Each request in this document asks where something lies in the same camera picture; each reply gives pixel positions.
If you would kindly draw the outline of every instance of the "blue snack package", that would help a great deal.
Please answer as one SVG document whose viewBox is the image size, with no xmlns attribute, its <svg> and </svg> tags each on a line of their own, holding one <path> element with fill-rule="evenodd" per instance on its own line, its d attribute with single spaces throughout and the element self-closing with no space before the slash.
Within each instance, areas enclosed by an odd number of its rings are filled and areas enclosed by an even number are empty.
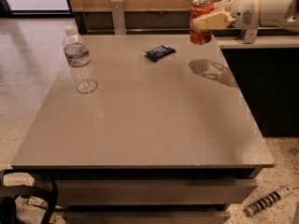
<svg viewBox="0 0 299 224">
<path fill-rule="evenodd" d="M 176 50 L 169 48 L 166 45 L 161 45 L 158 48 L 151 49 L 149 51 L 146 51 L 146 57 L 148 57 L 152 62 L 156 63 L 162 58 L 170 55 L 171 53 L 175 53 Z"/>
</svg>

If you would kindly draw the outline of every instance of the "plastic water bottle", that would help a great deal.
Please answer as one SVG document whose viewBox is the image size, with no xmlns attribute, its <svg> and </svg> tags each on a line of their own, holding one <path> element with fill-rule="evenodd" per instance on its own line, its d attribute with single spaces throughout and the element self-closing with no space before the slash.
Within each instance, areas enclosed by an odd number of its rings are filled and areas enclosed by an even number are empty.
<svg viewBox="0 0 299 224">
<path fill-rule="evenodd" d="M 98 83 L 94 78 L 88 46 L 75 26 L 65 27 L 64 54 L 71 70 L 77 91 L 91 93 Z"/>
</svg>

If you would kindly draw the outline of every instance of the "white cylindrical object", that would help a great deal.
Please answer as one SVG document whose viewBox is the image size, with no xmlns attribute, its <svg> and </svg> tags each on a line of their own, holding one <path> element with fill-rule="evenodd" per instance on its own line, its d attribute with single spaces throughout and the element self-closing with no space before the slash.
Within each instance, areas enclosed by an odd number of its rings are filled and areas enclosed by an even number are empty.
<svg viewBox="0 0 299 224">
<path fill-rule="evenodd" d="M 258 29 L 260 0 L 234 0 L 231 4 L 231 15 L 235 19 L 232 25 L 241 30 Z"/>
<path fill-rule="evenodd" d="M 260 8 L 261 26 L 277 26 L 299 32 L 298 0 L 262 0 Z"/>
<path fill-rule="evenodd" d="M 249 217 L 253 217 L 256 213 L 264 210 L 267 207 L 272 206 L 274 203 L 281 199 L 288 197 L 293 192 L 293 188 L 290 186 L 284 186 L 271 192 L 269 195 L 261 198 L 256 203 L 251 204 L 245 208 L 245 212 Z"/>
</svg>

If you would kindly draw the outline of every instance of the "white object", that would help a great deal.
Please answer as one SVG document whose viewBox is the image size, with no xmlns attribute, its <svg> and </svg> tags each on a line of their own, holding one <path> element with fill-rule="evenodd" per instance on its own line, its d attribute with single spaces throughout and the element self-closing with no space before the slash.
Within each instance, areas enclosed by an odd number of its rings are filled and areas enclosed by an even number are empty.
<svg viewBox="0 0 299 224">
<path fill-rule="evenodd" d="M 265 208 L 272 206 L 274 203 L 278 202 L 281 199 L 284 199 L 290 196 L 293 192 L 293 187 L 283 186 L 280 189 L 277 189 L 271 192 L 269 195 L 261 198 L 256 203 L 251 204 L 245 208 L 245 212 L 249 217 L 253 217 L 256 213 L 261 212 Z"/>
<path fill-rule="evenodd" d="M 298 0 L 224 0 L 215 6 L 194 20 L 197 29 L 220 30 L 232 24 L 241 30 L 277 26 L 299 32 Z"/>
</svg>

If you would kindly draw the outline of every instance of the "floor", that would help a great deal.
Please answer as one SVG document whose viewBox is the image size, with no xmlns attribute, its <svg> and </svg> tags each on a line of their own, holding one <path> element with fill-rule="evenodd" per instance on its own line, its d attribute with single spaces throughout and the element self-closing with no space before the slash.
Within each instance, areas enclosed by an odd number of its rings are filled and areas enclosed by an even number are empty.
<svg viewBox="0 0 299 224">
<path fill-rule="evenodd" d="M 0 19 L 0 169 L 8 168 L 62 65 L 64 27 L 73 19 Z M 266 137 L 276 166 L 256 178 L 258 188 L 242 203 L 229 207 L 226 224 L 292 224 L 299 189 L 254 217 L 244 207 L 281 186 L 299 188 L 299 137 Z M 10 176 L 7 184 L 30 183 L 27 175 Z M 19 216 L 38 223 L 41 211 L 19 201 Z M 59 213 L 56 224 L 64 223 Z"/>
</svg>

